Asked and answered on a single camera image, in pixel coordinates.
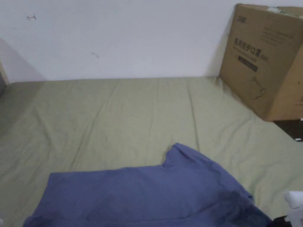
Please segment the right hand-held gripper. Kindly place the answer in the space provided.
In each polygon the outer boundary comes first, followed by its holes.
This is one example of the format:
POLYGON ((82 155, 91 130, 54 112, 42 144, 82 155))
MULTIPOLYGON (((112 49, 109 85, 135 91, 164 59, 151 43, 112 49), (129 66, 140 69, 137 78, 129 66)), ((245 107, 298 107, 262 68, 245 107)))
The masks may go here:
POLYGON ((302 227, 303 226, 303 192, 288 191, 284 193, 284 199, 290 210, 286 216, 273 220, 274 227, 302 227))

